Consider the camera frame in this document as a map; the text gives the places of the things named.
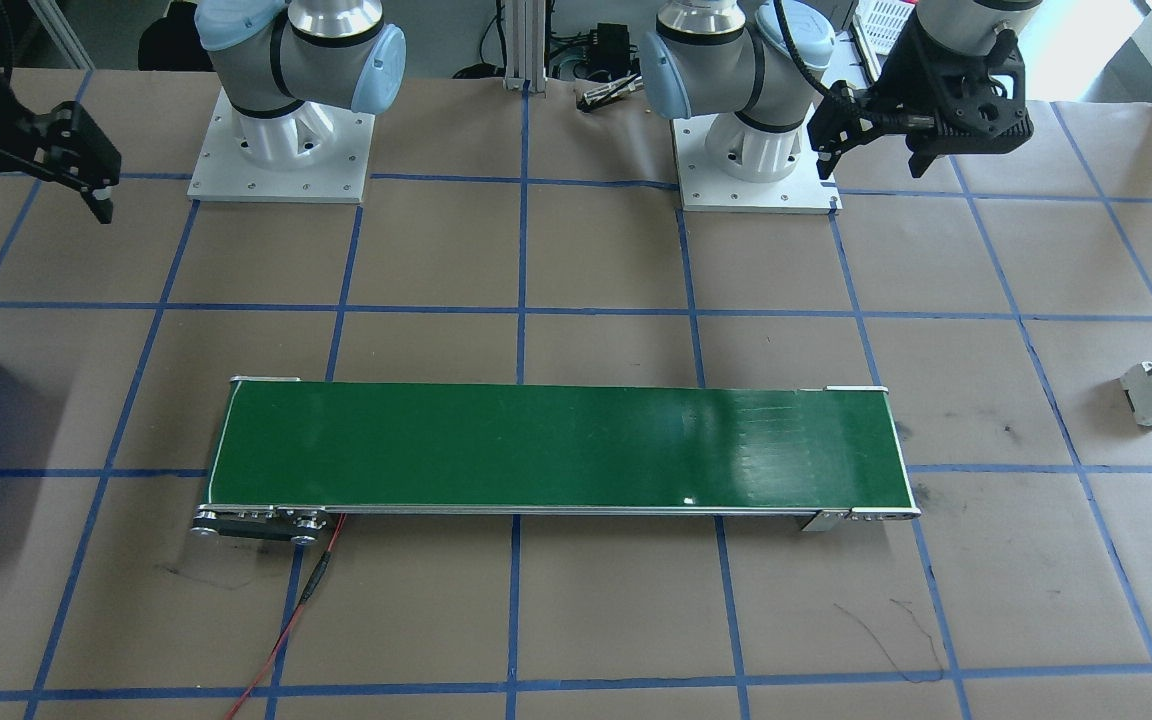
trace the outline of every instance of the black wire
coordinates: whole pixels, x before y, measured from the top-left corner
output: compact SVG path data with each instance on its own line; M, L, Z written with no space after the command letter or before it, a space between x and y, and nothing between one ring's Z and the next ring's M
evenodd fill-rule
M505 5L497 0L497 35L500 37L500 67L509 67L508 56L505 51Z
M3 17L3 41L6 44L6 56L3 59L3 77L8 85L12 83L12 68L15 65L15 36L12 31L12 18L8 17L8 9L3 6L3 0L0 0L0 15Z
M488 20L488 24L486 24L486 26L483 28L483 37L479 38L479 60L484 65L487 65L488 60L483 55L483 44L488 39L488 32L492 32L492 23L500 22L500 12L502 12L502 9L503 9L502 6L500 6L500 3L497 3L495 17Z
M838 92L833 91L832 88L826 88L820 83L820 81L812 74L812 69L808 68L805 61L803 61L803 55L799 54L799 47L794 44L794 37L790 36L790 23L785 18L785 5L781 0L772 0L772 3L776 7L776 23L781 26L781 36L785 38L785 46L790 51L790 60L794 60L794 65L799 73L803 74L803 78L808 81L808 84L812 86L812 90L819 92L819 94L828 97L829 100L834 101L839 108L841 108L846 114L851 115L851 118L863 118L869 120L870 123L881 127L914 127L915 120L923 120L923 122L932 122L932 118L920 118L920 115L901 115L893 113L874 113L870 109L864 109L861 107L859 103L847 99Z

